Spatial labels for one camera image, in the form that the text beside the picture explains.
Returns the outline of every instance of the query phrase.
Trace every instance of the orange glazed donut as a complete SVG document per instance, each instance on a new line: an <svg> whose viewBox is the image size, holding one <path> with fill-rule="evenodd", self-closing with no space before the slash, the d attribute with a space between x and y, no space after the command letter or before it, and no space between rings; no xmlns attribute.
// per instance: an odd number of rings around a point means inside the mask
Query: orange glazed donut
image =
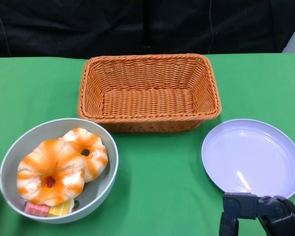
<svg viewBox="0 0 295 236"><path fill-rule="evenodd" d="M84 157L85 161L85 183L96 179L105 169L108 157L102 140L86 129L75 128L66 133L63 140Z"/></svg>
<svg viewBox="0 0 295 236"><path fill-rule="evenodd" d="M17 188L32 203L57 206L82 192L84 171L82 156L70 144L43 141L20 162Z"/></svg>

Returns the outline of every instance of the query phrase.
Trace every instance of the green table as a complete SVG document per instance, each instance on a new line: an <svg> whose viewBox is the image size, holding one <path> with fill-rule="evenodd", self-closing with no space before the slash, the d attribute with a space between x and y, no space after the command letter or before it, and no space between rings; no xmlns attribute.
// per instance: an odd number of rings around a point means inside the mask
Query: green table
<svg viewBox="0 0 295 236"><path fill-rule="evenodd" d="M209 59L222 101L219 118L190 132L113 134L120 156L116 182L106 201L78 222L46 225L29 220L14 212L0 193L0 236L217 236L222 192L202 166L202 141L222 121L252 118L276 126L295 142L295 54ZM84 62L0 59L0 164L30 128L77 117ZM241 220L239 235L265 233L259 222Z"/></svg>

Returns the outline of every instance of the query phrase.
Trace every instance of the rectangular basket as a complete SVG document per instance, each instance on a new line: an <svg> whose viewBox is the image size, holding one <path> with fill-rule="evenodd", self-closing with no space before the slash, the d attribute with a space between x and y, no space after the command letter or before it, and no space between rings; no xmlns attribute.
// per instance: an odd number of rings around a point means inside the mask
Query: rectangular basket
<svg viewBox="0 0 295 236"><path fill-rule="evenodd" d="M103 56L84 66L78 115L109 131L191 130L220 113L212 66L205 56Z"/></svg>

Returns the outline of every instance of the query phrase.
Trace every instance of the toy food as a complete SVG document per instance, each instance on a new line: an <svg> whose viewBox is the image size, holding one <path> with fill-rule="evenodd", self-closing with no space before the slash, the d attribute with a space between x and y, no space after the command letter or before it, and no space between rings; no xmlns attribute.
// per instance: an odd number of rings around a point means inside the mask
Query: toy food
<svg viewBox="0 0 295 236"><path fill-rule="evenodd" d="M49 212L50 206L48 205L36 205L34 203L26 203L25 210L24 212L30 215L35 215L35 216L41 216L45 217L47 216Z"/></svg>
<svg viewBox="0 0 295 236"><path fill-rule="evenodd" d="M72 212L74 200L70 199L58 206L52 206L47 214L48 217L67 215Z"/></svg>
<svg viewBox="0 0 295 236"><path fill-rule="evenodd" d="M47 140L19 164L17 188L34 204L57 206L82 192L84 172L82 156L69 143Z"/></svg>
<svg viewBox="0 0 295 236"><path fill-rule="evenodd" d="M96 179L103 172L108 162L107 151L97 135L89 133L86 129L75 128L66 133L62 139L83 155L85 183Z"/></svg>

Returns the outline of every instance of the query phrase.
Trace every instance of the black fabric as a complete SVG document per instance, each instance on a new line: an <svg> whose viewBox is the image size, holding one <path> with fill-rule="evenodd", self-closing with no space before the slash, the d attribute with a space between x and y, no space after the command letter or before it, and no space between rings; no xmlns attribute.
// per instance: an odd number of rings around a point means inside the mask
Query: black fabric
<svg viewBox="0 0 295 236"><path fill-rule="evenodd" d="M206 54L209 0L0 0L14 57ZM281 52L295 0L212 0L212 54ZM8 56L0 25L0 57Z"/></svg>

